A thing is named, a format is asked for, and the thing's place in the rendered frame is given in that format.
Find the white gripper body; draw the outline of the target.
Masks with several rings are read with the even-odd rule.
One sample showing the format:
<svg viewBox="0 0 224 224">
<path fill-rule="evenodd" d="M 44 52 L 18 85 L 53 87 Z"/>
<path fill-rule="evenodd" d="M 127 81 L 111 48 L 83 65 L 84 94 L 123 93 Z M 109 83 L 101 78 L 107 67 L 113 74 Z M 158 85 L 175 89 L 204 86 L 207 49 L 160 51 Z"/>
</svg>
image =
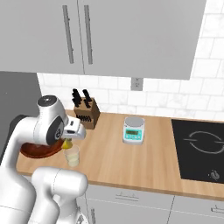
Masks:
<svg viewBox="0 0 224 224">
<path fill-rule="evenodd" d="M 84 139 L 86 137 L 86 129 L 79 118 L 73 118 L 68 121 L 64 128 L 63 138 Z"/>
</svg>

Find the yellow lemon wedge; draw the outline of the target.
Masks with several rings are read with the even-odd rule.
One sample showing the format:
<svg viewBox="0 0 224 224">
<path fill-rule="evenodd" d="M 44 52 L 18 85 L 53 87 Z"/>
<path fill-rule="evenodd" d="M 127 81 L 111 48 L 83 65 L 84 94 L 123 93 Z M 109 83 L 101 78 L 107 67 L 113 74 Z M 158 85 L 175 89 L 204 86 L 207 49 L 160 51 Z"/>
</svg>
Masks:
<svg viewBox="0 0 224 224">
<path fill-rule="evenodd" d="M 72 139 L 71 138 L 66 139 L 64 141 L 64 143 L 62 144 L 62 146 L 61 146 L 62 149 L 70 149 L 72 147 L 73 147 L 73 143 L 72 143 Z"/>
</svg>

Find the glass of lemonade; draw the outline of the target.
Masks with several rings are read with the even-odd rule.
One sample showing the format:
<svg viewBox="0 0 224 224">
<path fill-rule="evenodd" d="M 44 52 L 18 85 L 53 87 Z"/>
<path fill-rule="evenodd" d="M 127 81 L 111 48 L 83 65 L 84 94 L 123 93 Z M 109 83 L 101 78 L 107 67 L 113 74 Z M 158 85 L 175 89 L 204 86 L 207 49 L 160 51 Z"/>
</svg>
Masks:
<svg viewBox="0 0 224 224">
<path fill-rule="evenodd" d="M 64 155 L 69 166 L 75 167 L 80 162 L 80 148 L 74 145 L 70 149 L 64 150 Z"/>
</svg>

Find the brown wooden bowl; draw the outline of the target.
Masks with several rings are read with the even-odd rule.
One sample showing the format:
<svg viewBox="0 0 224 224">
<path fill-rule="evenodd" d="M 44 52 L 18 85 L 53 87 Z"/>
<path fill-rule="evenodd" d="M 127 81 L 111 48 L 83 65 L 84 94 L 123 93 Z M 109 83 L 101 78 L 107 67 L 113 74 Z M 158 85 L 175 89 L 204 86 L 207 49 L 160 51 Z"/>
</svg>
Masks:
<svg viewBox="0 0 224 224">
<path fill-rule="evenodd" d="M 20 152 L 28 158 L 47 158 L 61 150 L 63 139 L 58 140 L 53 145 L 40 145 L 34 143 L 24 143 Z"/>
</svg>

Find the grey fridge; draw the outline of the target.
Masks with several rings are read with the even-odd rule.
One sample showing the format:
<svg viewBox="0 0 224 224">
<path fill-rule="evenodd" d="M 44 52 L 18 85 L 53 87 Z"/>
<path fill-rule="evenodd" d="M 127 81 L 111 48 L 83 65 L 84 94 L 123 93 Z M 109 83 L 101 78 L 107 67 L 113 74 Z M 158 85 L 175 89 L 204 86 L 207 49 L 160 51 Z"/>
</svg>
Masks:
<svg viewBox="0 0 224 224">
<path fill-rule="evenodd" d="M 18 115 L 37 116 L 41 96 L 35 73 L 0 71 L 0 162 L 11 121 Z"/>
</svg>

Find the wooden knife block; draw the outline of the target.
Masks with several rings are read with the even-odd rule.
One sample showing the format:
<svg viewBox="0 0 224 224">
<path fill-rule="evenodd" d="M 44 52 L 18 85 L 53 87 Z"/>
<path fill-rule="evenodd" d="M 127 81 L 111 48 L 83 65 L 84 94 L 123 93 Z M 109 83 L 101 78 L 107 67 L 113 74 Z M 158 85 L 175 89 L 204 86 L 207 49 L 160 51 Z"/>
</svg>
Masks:
<svg viewBox="0 0 224 224">
<path fill-rule="evenodd" d="M 91 98 L 86 89 L 82 90 L 81 97 L 76 88 L 73 89 L 73 111 L 87 130 L 93 130 L 100 116 L 100 110 L 94 98 Z"/>
</svg>

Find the white kitchen scale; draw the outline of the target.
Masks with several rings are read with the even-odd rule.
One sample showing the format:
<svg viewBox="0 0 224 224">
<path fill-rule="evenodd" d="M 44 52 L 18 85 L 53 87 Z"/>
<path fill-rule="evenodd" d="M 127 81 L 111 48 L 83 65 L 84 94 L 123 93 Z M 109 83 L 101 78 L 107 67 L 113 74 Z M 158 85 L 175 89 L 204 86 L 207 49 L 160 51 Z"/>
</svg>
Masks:
<svg viewBox="0 0 224 224">
<path fill-rule="evenodd" d="M 127 116 L 122 129 L 125 144 L 141 145 L 144 141 L 145 120 L 138 116 Z"/>
</svg>

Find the grey drawer front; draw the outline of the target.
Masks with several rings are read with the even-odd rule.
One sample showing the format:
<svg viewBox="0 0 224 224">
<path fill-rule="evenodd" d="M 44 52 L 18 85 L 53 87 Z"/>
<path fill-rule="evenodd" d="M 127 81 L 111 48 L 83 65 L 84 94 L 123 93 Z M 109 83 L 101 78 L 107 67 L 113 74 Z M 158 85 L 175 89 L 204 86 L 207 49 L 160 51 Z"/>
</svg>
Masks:
<svg viewBox="0 0 224 224">
<path fill-rule="evenodd" d="M 164 210 L 169 210 L 173 201 L 173 196 L 170 194 L 143 192 L 102 185 L 89 185 L 86 196 L 91 200 L 102 200 Z"/>
<path fill-rule="evenodd" d="M 224 201 L 176 196 L 172 210 L 175 212 L 224 218 L 223 213 L 211 212 L 211 207 L 215 207 L 215 205 L 218 208 L 224 209 Z"/>
</svg>

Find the grey base cupboard door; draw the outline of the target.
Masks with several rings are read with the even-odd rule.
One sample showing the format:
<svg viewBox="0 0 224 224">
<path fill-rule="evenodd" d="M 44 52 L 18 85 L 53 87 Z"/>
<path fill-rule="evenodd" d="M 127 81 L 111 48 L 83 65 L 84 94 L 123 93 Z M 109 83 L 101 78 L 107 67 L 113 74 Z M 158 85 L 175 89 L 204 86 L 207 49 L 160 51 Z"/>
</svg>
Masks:
<svg viewBox="0 0 224 224">
<path fill-rule="evenodd" d="M 167 224 L 170 211 L 145 206 L 87 199 L 90 223 L 94 208 L 96 224 Z"/>
</svg>

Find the black hob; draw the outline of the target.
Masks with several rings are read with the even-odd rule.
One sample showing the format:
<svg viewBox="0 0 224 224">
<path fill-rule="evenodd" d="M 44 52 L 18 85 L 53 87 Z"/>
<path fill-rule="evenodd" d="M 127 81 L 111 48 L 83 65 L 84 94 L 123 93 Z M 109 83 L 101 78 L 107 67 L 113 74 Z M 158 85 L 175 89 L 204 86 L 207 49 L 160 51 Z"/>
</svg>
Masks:
<svg viewBox="0 0 224 224">
<path fill-rule="evenodd" d="M 224 184 L 224 122 L 171 120 L 182 179 Z"/>
</svg>

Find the grey wall socket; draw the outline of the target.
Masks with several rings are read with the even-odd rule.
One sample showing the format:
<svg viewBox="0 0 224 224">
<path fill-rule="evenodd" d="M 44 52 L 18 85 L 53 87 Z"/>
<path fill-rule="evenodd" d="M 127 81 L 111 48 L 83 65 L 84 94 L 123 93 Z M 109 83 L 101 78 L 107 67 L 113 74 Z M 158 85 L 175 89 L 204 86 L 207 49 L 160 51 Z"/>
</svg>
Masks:
<svg viewBox="0 0 224 224">
<path fill-rule="evenodd" d="M 132 91 L 142 91 L 143 90 L 144 79 L 143 78 L 131 78 L 130 89 Z"/>
</svg>

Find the grey wall cupboard door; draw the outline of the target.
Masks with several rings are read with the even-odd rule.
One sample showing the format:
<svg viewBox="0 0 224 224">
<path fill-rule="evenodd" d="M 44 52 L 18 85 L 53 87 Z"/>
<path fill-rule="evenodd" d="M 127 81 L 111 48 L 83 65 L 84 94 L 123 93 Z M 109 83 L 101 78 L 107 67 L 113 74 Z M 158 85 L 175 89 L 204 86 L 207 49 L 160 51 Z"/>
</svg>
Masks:
<svg viewBox="0 0 224 224">
<path fill-rule="evenodd" d="M 78 0 L 88 75 L 188 80 L 207 0 Z M 89 5 L 93 65 L 84 5 Z"/>
<path fill-rule="evenodd" d="M 70 64 L 62 5 L 73 46 Z M 0 71 L 83 74 L 77 0 L 0 0 Z"/>
</svg>

